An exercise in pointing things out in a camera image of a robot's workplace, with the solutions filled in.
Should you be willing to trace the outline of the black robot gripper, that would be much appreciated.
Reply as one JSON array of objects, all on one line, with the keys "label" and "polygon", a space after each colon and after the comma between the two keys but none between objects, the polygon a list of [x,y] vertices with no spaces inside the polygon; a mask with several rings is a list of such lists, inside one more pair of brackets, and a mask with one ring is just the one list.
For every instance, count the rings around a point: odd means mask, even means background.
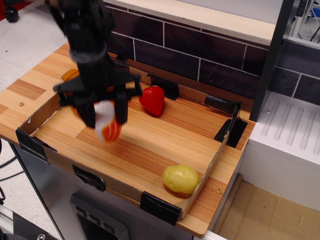
[{"label": "black robot gripper", "polygon": [[141,76],[130,73],[129,67],[111,59],[109,54],[71,54],[79,76],[53,87],[61,106],[74,106],[86,124],[96,127],[94,103],[113,100],[121,125],[128,121],[128,101],[142,95]]}]

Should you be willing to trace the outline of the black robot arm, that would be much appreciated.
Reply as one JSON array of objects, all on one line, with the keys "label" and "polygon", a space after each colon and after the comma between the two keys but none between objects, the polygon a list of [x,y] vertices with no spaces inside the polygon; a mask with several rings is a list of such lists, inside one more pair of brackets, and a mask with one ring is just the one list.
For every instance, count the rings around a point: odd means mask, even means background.
[{"label": "black robot arm", "polygon": [[96,126],[94,103],[113,100],[118,122],[128,120],[128,102],[142,94],[141,76],[108,54],[115,28],[113,12],[102,0],[47,0],[45,4],[67,37],[69,56],[79,75],[53,87],[61,106],[73,106],[84,123]]}]

